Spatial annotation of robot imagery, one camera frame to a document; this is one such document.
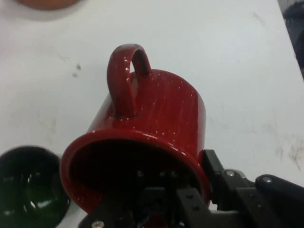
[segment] black mechanical part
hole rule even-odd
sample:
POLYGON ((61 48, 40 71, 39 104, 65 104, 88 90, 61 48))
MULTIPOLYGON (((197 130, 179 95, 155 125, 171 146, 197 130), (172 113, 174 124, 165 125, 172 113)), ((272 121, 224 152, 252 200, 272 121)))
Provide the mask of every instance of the black mechanical part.
POLYGON ((304 226, 304 188, 273 175, 259 176, 256 188, 284 223, 293 228, 304 226))
POLYGON ((127 197, 107 195, 102 203, 88 214, 78 228, 91 228, 92 224, 101 221, 107 228, 134 228, 134 219, 130 210, 124 205, 127 197))
POLYGON ((187 228, 250 228, 252 227, 240 213, 211 212, 194 188, 177 190, 180 215, 187 228))
POLYGON ((203 169, 217 211, 208 209, 187 175, 164 171, 153 179, 138 171, 136 184, 125 195, 106 195, 79 228, 140 228, 147 223, 168 228, 304 226, 304 188, 272 175, 251 182, 240 171, 224 169, 213 150, 204 151, 203 169))
POLYGON ((237 210, 257 228, 282 228, 284 224, 264 200, 255 184, 242 172, 225 170, 213 150, 205 150, 203 167, 211 183, 218 210, 237 210))

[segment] screw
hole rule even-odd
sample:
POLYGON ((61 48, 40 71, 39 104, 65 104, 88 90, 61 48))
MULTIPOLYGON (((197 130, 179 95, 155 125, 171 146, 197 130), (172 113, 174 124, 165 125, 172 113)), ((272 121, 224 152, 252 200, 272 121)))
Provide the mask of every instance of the screw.
POLYGON ((230 176, 230 177, 233 177, 234 176, 234 172, 233 171, 227 171, 226 175, 230 176))
POLYGON ((105 223, 103 221, 95 221, 92 223, 92 228, 104 228, 105 223))
POLYGON ((265 181, 266 183, 271 183, 272 179, 270 177, 263 177, 263 181, 265 181))
POLYGON ((178 175, 175 171, 170 172, 170 177, 171 178, 178 178, 178 175))
POLYGON ((137 171, 137 177, 142 178, 144 177, 144 173, 140 170, 137 171))
POLYGON ((199 207, 198 205, 194 205, 194 206, 192 206, 192 209, 193 209, 193 210, 199 210, 200 207, 199 207))

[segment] orange object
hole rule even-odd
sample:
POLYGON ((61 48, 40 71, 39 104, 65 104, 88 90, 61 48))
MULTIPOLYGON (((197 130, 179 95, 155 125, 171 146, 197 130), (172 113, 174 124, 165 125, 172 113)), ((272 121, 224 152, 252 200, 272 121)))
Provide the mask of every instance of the orange object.
POLYGON ((19 2, 39 10, 57 10, 73 5, 79 0, 18 0, 19 2))

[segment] bolt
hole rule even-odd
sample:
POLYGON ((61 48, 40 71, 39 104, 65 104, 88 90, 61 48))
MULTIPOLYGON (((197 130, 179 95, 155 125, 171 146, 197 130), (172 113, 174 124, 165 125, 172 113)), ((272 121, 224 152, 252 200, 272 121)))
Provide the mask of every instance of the bolt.
POLYGON ((103 221, 95 221, 92 223, 92 228, 104 228, 105 223, 103 221))
POLYGON ((144 173, 140 170, 137 171, 137 177, 142 178, 144 177, 144 173))
POLYGON ((175 171, 172 171, 172 172, 170 172, 170 177, 175 179, 175 178, 178 178, 178 175, 175 171))
POLYGON ((230 177, 233 177, 234 176, 234 172, 233 171, 227 171, 226 175, 230 176, 230 177))
POLYGON ((270 177, 263 177, 263 181, 265 181, 266 183, 271 183, 272 179, 270 177))

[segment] mug rim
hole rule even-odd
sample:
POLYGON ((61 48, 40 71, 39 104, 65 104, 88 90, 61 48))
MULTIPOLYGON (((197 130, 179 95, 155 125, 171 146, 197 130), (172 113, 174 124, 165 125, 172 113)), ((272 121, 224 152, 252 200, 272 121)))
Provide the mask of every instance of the mug rim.
POLYGON ((159 139, 153 135, 147 134, 143 131, 128 129, 105 129, 105 130, 95 130, 88 132, 77 139, 75 139, 65 150, 61 162, 60 162, 60 178, 62 185, 71 199, 73 199, 77 204, 86 212, 90 212, 92 209, 86 207, 83 203, 79 202, 75 191, 73 191, 73 184, 70 179, 69 171, 71 161, 74 155, 83 149, 84 147, 100 142, 103 140, 133 140, 144 144, 149 144, 152 146, 157 146, 165 151, 167 151, 172 157, 176 158, 182 162, 190 171, 195 175, 199 182, 201 195, 205 198, 205 202, 209 204, 209 181, 202 169, 199 162, 197 162, 190 154, 185 151, 181 151, 176 148, 172 143, 165 140, 159 139))

